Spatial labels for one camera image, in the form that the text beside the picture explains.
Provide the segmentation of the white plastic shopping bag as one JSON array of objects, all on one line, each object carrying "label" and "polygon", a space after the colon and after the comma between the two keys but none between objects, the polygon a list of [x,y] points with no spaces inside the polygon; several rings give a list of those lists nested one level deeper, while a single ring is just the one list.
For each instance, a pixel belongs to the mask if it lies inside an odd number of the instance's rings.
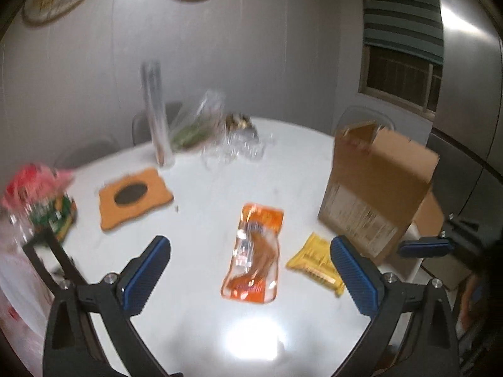
[{"label": "white plastic shopping bag", "polygon": [[1,290],[28,328],[43,338],[53,295],[22,249],[32,235],[25,221],[1,212]]}]

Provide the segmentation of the orange chicken snack pouch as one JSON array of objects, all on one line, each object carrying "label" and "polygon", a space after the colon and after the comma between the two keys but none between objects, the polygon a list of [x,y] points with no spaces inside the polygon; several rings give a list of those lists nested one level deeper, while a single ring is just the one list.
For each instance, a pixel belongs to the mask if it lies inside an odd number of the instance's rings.
[{"label": "orange chicken snack pouch", "polygon": [[240,213],[235,245],[221,296],[253,304],[276,298],[279,274],[279,235],[284,212],[247,203]]}]

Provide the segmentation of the pink snack bag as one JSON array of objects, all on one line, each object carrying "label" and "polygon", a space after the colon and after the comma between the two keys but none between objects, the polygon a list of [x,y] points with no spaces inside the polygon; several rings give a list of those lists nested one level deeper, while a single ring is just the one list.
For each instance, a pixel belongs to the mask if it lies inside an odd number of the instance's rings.
[{"label": "pink snack bag", "polygon": [[18,170],[5,187],[1,205],[18,211],[64,193],[73,182],[73,171],[50,168],[42,163],[29,163]]}]

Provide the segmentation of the crumpled clear plastic wrap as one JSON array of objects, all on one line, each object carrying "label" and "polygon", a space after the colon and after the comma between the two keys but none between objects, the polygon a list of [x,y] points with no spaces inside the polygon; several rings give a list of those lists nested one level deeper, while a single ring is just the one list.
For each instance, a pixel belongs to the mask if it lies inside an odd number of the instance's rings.
[{"label": "crumpled clear plastic wrap", "polygon": [[272,134],[231,133],[206,144],[201,151],[203,165],[208,170],[217,170],[242,159],[247,162],[259,162],[268,148],[275,145]]}]

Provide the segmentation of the stainless steel refrigerator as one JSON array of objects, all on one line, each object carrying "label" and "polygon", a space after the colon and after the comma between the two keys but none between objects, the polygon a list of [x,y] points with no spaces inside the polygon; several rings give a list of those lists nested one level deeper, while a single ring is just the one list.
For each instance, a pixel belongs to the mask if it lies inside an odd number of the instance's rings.
[{"label": "stainless steel refrigerator", "polygon": [[502,222],[502,41],[477,0],[440,0],[444,60],[428,147],[446,215]]}]

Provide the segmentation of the green candy bag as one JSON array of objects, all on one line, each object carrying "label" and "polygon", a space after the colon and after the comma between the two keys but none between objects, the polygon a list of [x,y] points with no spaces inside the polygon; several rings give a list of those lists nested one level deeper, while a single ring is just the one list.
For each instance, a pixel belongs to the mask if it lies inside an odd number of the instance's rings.
[{"label": "green candy bag", "polygon": [[77,211],[74,199],[62,194],[33,204],[29,217],[37,232],[49,228],[56,240],[62,243],[76,221]]}]

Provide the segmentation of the clear dotted cellophane bag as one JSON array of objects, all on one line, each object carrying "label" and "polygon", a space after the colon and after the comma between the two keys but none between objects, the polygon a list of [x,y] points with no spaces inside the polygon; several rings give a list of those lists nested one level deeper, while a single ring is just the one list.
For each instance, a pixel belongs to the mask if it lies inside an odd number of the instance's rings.
[{"label": "clear dotted cellophane bag", "polygon": [[220,90],[206,90],[184,101],[170,125],[171,149],[191,151],[221,136],[225,99]]}]

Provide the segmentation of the black phone stand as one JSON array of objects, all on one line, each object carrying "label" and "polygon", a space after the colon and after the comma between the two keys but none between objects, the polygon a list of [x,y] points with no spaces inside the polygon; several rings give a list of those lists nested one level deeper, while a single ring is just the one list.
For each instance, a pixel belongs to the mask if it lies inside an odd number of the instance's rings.
[{"label": "black phone stand", "polygon": [[35,233],[22,246],[22,250],[52,294],[56,294],[61,289],[53,278],[52,270],[55,269],[56,264],[59,265],[64,279],[71,284],[87,283],[50,228]]}]

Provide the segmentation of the clear plastic film roll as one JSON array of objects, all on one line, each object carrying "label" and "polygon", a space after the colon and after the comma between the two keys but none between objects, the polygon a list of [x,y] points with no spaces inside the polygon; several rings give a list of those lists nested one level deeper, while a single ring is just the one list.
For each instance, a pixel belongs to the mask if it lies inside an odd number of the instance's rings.
[{"label": "clear plastic film roll", "polygon": [[170,168],[175,155],[170,146],[169,126],[162,101],[162,80],[158,60],[141,64],[141,86],[156,160],[160,168]]}]

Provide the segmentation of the gold foil wrapper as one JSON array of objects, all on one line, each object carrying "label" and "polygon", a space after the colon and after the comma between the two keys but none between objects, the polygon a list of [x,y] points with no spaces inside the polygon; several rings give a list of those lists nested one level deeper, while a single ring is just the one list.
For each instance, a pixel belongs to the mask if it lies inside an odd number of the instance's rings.
[{"label": "gold foil wrapper", "polygon": [[242,113],[229,113],[225,117],[225,127],[228,132],[255,128],[251,119]]}]

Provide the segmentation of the cardboard box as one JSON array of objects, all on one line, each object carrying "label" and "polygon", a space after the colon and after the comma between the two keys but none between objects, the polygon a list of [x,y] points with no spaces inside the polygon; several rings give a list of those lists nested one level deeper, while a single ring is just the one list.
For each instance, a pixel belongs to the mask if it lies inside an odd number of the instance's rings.
[{"label": "cardboard box", "polygon": [[397,248],[442,228],[444,214],[432,191],[438,162],[434,151],[376,122],[347,126],[335,136],[318,218],[379,269],[411,282],[422,260],[401,258]]}]

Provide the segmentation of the window with blind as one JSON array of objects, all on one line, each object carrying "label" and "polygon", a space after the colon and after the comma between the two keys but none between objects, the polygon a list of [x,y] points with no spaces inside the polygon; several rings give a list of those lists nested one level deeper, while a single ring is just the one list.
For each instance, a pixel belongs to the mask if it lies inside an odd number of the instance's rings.
[{"label": "window with blind", "polygon": [[432,119],[444,60],[440,0],[362,0],[361,92]]}]

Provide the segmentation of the yellow snack pack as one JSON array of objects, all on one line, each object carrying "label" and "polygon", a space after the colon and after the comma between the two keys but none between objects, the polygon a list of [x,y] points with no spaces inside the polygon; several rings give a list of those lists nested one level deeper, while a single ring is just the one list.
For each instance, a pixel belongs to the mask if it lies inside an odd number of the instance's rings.
[{"label": "yellow snack pack", "polygon": [[345,283],[330,256],[330,243],[316,233],[311,233],[303,247],[286,263],[289,270],[299,271],[340,297]]}]

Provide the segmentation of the orange toast-shaped coaster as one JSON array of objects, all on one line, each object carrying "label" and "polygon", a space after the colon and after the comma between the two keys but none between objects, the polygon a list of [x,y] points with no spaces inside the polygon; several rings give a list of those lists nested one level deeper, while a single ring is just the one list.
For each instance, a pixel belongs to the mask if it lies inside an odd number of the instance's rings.
[{"label": "orange toast-shaped coaster", "polygon": [[174,201],[156,168],[129,174],[99,191],[101,229],[104,232]]}]

